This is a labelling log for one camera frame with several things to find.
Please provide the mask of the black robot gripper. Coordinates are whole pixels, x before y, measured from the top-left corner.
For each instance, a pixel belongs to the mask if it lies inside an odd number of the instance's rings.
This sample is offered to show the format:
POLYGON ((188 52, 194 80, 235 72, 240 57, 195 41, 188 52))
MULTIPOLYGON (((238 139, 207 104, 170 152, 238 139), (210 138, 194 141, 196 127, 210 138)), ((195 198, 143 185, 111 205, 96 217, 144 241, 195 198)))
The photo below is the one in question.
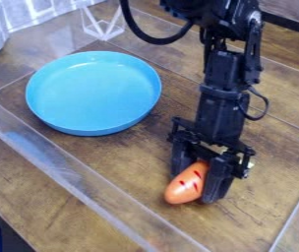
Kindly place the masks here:
POLYGON ((210 204, 226 196, 234 177, 246 176, 250 157, 257 152, 240 141, 250 94, 215 89, 206 84, 199 90, 195 119, 172 118, 171 176, 176 177, 198 159, 208 161, 200 202, 210 204))

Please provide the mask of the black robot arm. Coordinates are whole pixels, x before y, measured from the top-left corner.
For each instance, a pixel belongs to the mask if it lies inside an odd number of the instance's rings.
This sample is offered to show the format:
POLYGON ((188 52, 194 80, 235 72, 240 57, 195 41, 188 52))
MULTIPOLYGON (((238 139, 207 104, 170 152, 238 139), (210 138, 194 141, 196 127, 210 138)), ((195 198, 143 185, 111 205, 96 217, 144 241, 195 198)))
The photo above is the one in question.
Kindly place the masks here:
POLYGON ((240 140, 244 122, 262 119, 248 113, 254 85, 261 82, 262 11, 258 0, 160 0, 172 16, 199 26, 204 79, 195 118, 175 117, 168 137, 172 143, 171 175, 178 177, 199 160, 198 199, 222 199, 236 178, 248 175, 257 154, 240 140))

